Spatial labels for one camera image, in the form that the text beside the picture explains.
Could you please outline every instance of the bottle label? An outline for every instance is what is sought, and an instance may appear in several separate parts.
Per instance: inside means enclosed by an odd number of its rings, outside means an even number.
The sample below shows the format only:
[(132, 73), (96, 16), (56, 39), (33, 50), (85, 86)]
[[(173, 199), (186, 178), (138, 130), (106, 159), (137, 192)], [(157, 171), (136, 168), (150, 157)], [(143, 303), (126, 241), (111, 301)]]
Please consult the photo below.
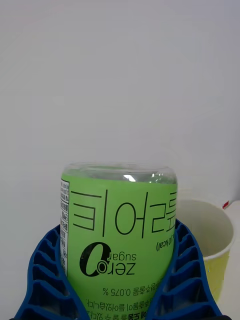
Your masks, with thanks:
[(93, 320), (144, 319), (174, 249), (176, 184), (62, 175), (60, 254)]

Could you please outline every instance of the clear plastic bottle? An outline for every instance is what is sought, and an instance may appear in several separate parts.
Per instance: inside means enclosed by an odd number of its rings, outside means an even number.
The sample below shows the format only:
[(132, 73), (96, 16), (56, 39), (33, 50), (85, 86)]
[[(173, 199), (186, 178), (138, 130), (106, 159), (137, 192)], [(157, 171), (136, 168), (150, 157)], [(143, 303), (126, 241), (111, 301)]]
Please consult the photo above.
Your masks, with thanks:
[(61, 262), (90, 318), (145, 317), (173, 254), (176, 200), (177, 178), (166, 166), (64, 169)]

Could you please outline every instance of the paper cup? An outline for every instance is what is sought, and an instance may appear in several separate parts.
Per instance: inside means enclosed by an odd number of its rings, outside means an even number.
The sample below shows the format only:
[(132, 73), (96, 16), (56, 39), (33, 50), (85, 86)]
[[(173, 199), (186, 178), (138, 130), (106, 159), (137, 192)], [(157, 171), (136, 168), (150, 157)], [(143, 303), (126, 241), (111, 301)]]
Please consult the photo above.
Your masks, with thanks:
[(217, 301), (224, 282), (229, 252), (235, 239), (234, 225), (222, 208), (195, 199), (179, 199), (176, 218), (190, 229), (198, 242), (208, 285)]

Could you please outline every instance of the green label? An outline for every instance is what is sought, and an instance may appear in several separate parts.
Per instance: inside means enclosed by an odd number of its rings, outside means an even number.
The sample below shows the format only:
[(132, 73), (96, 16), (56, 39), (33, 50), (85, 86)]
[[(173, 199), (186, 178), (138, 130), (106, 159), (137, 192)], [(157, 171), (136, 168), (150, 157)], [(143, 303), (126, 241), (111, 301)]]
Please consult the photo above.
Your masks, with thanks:
[(174, 249), (176, 184), (62, 175), (61, 263), (93, 320), (144, 319)]

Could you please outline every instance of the zero sugar logo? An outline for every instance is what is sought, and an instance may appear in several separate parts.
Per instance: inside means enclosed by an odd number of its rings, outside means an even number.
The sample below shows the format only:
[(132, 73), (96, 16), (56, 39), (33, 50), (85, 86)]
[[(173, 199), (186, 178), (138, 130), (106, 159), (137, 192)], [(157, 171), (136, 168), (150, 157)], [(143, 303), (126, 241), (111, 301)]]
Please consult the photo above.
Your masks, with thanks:
[[(96, 264), (95, 271), (93, 271), (93, 273), (91, 274), (88, 274), (87, 265), (88, 265), (89, 257), (93, 252), (93, 249), (98, 245), (102, 245), (101, 260)], [(108, 264), (109, 264), (108, 258), (110, 257), (110, 253), (111, 253), (111, 249), (109, 245), (107, 245), (104, 242), (94, 242), (89, 244), (83, 250), (80, 257), (79, 266), (80, 266), (81, 272), (87, 277), (96, 277), (99, 274), (104, 274), (108, 269)]]
[[(96, 246), (102, 246), (101, 259), (96, 261), (95, 270), (92, 273), (87, 272), (89, 258)], [(81, 272), (87, 277), (96, 277), (100, 274), (132, 276), (135, 274), (134, 267), (136, 265), (137, 255), (129, 254), (121, 251), (112, 253), (111, 248), (104, 242), (93, 242), (89, 244), (82, 252), (79, 266)]]

